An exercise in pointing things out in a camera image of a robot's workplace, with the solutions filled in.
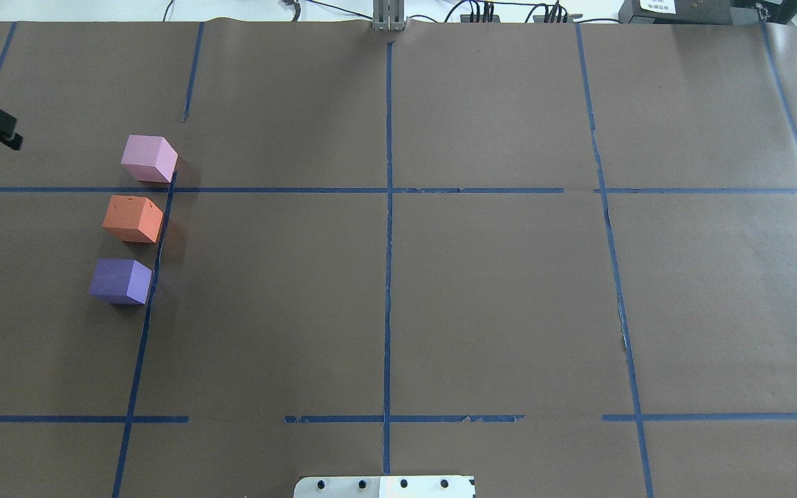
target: cube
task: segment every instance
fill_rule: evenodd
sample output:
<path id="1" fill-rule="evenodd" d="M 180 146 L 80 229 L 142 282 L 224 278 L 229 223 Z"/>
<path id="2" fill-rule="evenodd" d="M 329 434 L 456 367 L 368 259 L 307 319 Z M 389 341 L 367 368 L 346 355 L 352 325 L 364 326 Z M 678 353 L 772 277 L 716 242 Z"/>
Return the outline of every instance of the cube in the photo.
<path id="1" fill-rule="evenodd" d="M 163 217 L 145 196 L 111 196 L 104 229 L 122 242 L 155 243 Z"/>
<path id="2" fill-rule="evenodd" d="M 138 182 L 171 183 L 177 152 L 161 136 L 130 135 L 121 163 Z"/>
<path id="3" fill-rule="evenodd" d="M 91 294 L 111 304 L 146 304 L 152 271 L 133 259 L 98 259 Z"/>

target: orange cube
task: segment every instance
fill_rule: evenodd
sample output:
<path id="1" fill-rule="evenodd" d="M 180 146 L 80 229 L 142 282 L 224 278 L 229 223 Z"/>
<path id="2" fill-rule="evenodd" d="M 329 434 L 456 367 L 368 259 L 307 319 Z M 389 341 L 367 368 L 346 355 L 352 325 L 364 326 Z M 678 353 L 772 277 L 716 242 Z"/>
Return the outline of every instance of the orange cube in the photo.
<path id="1" fill-rule="evenodd" d="M 104 229 L 122 242 L 155 243 L 163 217 L 145 196 L 111 196 Z"/>

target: white sticker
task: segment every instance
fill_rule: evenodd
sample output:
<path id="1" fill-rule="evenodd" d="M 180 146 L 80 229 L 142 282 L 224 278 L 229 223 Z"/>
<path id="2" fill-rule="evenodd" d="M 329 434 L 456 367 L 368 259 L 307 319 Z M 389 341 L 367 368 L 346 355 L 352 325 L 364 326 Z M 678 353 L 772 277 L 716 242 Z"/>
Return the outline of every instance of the white sticker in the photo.
<path id="1" fill-rule="evenodd" d="M 675 0 L 639 0 L 641 8 L 651 10 L 651 12 L 660 12 L 661 14 L 674 14 Z"/>

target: white background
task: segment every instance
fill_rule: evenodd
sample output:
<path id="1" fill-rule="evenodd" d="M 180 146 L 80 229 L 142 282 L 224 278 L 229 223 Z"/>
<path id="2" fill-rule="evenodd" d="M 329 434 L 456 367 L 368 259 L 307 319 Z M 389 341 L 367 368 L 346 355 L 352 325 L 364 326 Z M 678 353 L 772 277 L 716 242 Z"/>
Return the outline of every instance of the white background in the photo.
<path id="1" fill-rule="evenodd" d="M 373 0 L 323 0 L 355 12 L 370 15 Z M 520 2 L 537 3 L 532 0 Z M 300 0 L 300 20 L 352 19 L 335 10 Z M 437 20 L 445 20 L 455 0 L 405 0 L 405 15 L 426 14 Z M 623 0 L 562 0 L 562 5 L 571 13 L 581 13 L 585 19 L 616 18 Z M 161 20 L 168 0 L 0 0 L 0 20 Z M 529 7 L 497 6 L 496 13 L 503 22 L 522 22 Z M 468 12 L 463 7 L 459 13 Z M 285 7 L 281 0 L 175 0 L 174 12 L 169 20 L 209 20 L 228 17 L 244 20 L 291 20 L 294 10 Z"/>

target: white bracket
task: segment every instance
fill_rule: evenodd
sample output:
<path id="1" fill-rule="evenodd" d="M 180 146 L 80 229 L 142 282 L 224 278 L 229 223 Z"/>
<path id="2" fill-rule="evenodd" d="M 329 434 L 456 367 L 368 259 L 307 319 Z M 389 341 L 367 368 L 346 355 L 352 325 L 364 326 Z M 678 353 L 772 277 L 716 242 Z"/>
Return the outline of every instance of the white bracket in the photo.
<path id="1" fill-rule="evenodd" d="M 374 0 L 374 31 L 404 31 L 405 0 Z"/>
<path id="2" fill-rule="evenodd" d="M 303 478 L 294 498 L 475 498 L 472 476 Z"/>

